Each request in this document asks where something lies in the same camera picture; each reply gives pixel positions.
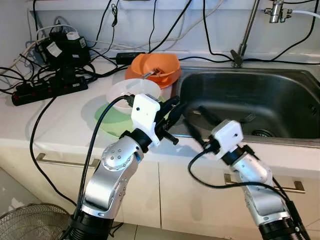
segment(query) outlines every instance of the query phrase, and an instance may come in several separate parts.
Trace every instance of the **white bowl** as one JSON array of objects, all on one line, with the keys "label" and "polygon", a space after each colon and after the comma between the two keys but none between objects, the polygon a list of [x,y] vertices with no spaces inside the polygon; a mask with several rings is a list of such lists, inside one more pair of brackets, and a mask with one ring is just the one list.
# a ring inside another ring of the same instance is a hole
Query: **white bowl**
[{"label": "white bowl", "polygon": [[[148,79],[132,78],[120,81],[113,85],[106,94],[106,100],[111,103],[117,97],[129,94],[149,94],[155,99],[160,97],[161,89],[153,81]],[[114,106],[119,112],[131,114],[132,108],[125,100],[117,102]]]}]

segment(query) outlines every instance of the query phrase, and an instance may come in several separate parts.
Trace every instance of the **orange bowl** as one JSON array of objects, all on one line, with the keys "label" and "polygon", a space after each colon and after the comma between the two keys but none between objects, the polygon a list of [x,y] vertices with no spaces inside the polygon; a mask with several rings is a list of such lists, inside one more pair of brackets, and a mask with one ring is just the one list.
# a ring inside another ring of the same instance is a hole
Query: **orange bowl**
[{"label": "orange bowl", "polygon": [[181,75],[180,62],[177,55],[169,53],[147,53],[138,55],[125,73],[126,79],[141,78],[153,69],[162,73],[151,75],[147,79],[157,83],[160,88],[173,84]]}]

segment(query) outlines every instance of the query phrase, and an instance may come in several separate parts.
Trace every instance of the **cabinet door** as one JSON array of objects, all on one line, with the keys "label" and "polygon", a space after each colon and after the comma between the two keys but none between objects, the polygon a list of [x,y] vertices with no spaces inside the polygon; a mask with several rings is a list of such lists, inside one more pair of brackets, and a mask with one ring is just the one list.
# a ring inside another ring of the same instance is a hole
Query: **cabinet door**
[{"label": "cabinet door", "polygon": [[159,169],[155,161],[143,159],[131,177],[122,202],[123,221],[160,228]]},{"label": "cabinet door", "polygon": [[[46,152],[39,162],[60,192],[77,201],[85,155]],[[53,203],[73,213],[75,207],[60,197],[39,173],[26,148],[0,148],[0,167],[6,170],[42,202]],[[89,168],[86,182],[94,173]],[[160,227],[160,198],[158,163],[142,161],[130,179],[126,195],[115,218],[117,222]]]},{"label": "cabinet door", "polygon": [[[213,189],[199,184],[188,173],[188,161],[159,164],[162,228],[235,240],[262,239],[246,207],[242,189]],[[228,173],[208,159],[199,159],[192,171],[214,185],[224,185],[224,173]],[[288,195],[295,202],[305,226],[319,218],[318,179],[276,178],[283,187],[293,188],[294,181],[302,182],[306,194]],[[316,239],[319,233],[313,230],[309,235]]]},{"label": "cabinet door", "polygon": [[[76,202],[85,157],[83,154],[46,152],[44,160],[38,163],[57,189]],[[74,212],[75,206],[59,196],[37,170],[28,149],[0,148],[0,166],[42,202],[59,205],[70,214]],[[93,168],[88,169],[86,182],[93,173]],[[116,221],[123,221],[121,209]]]},{"label": "cabinet door", "polygon": [[301,181],[305,194],[287,192],[294,202],[305,228],[311,239],[320,239],[320,180],[314,178],[298,178],[275,176],[282,187],[294,188],[294,181]]}]

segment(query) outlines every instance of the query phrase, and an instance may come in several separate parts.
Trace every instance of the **sink basin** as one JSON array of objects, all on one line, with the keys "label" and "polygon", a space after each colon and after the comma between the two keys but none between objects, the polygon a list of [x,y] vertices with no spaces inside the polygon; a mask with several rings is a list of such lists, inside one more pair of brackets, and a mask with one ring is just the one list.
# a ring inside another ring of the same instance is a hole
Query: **sink basin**
[{"label": "sink basin", "polygon": [[[241,123],[245,141],[320,146],[320,84],[304,70],[184,68],[173,95],[186,103],[184,117],[208,136],[198,111]],[[171,133],[188,136],[178,123]]]}]

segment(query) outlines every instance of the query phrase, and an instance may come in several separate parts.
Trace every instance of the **cabinet handle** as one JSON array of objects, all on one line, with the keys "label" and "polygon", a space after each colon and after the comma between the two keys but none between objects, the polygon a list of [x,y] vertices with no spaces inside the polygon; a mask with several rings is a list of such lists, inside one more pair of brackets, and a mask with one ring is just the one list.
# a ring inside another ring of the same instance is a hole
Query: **cabinet handle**
[{"label": "cabinet handle", "polygon": [[[45,156],[46,156],[46,154],[41,152],[38,154],[38,156],[35,158],[35,160],[41,164],[53,164],[53,165],[62,165],[62,166],[78,167],[78,168],[84,167],[84,164],[82,164],[82,163],[67,162],[67,161],[52,161],[52,160],[44,159]],[[88,169],[96,169],[98,167],[99,163],[100,163],[100,160],[97,158],[94,158],[92,163],[88,166]]]},{"label": "cabinet handle", "polygon": [[[236,181],[231,180],[231,175],[227,174],[227,173],[224,174],[224,183],[225,183],[225,185],[237,184]],[[296,194],[305,194],[306,193],[306,190],[305,190],[304,186],[302,185],[301,181],[294,181],[294,186],[295,186],[295,188],[283,187],[282,189],[288,193],[296,193]]]}]

